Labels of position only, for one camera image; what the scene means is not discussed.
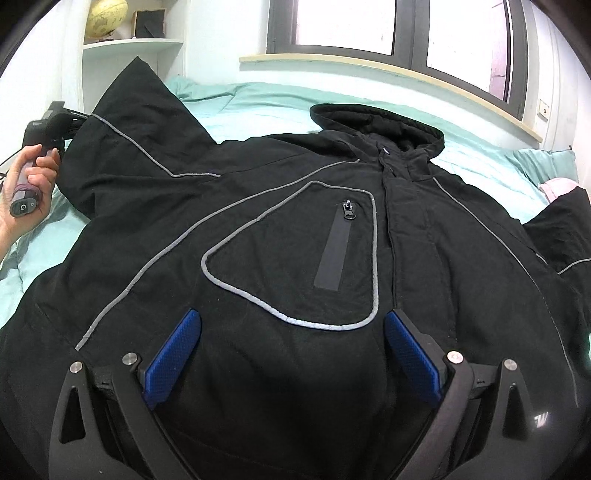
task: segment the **human hand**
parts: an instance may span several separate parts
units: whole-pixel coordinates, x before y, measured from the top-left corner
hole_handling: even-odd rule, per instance
[[[46,157],[40,157],[42,146],[23,147],[14,160],[0,195],[0,244],[12,245],[19,237],[34,229],[49,214],[51,194],[56,185],[57,172],[60,168],[60,154],[54,148]],[[41,199],[35,210],[19,218],[14,218],[9,211],[12,195],[17,186],[18,175],[22,166],[37,159],[37,166],[25,169],[27,181],[41,190]]]

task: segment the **pink cloth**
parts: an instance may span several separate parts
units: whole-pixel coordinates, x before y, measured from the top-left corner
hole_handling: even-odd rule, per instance
[[[571,179],[558,177],[548,180],[546,183],[539,185],[538,188],[546,195],[548,201],[552,203],[561,195],[570,192],[578,186],[579,184]]]

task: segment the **mint green bedspread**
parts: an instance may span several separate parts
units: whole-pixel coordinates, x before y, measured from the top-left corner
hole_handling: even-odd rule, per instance
[[[404,105],[375,102],[303,87],[266,83],[198,85],[176,77],[167,83],[217,142],[275,133],[318,131],[309,108],[316,103],[363,103],[412,117],[445,133],[446,147],[434,162],[494,197],[526,222],[547,204],[537,185],[555,177],[577,180],[574,153],[510,151],[461,128]],[[42,271],[62,262],[87,219],[56,189],[47,220],[23,236],[0,265],[0,326]]]

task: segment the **zipper pull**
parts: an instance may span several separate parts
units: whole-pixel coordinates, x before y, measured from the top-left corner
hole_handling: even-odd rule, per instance
[[[355,211],[353,209],[354,203],[351,200],[347,200],[343,202],[343,214],[345,216],[345,220],[355,220]]]

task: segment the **light switch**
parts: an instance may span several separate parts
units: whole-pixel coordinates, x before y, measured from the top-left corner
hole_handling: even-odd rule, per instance
[[[538,107],[538,115],[546,120],[550,118],[550,107],[542,100],[540,100],[540,106]]]

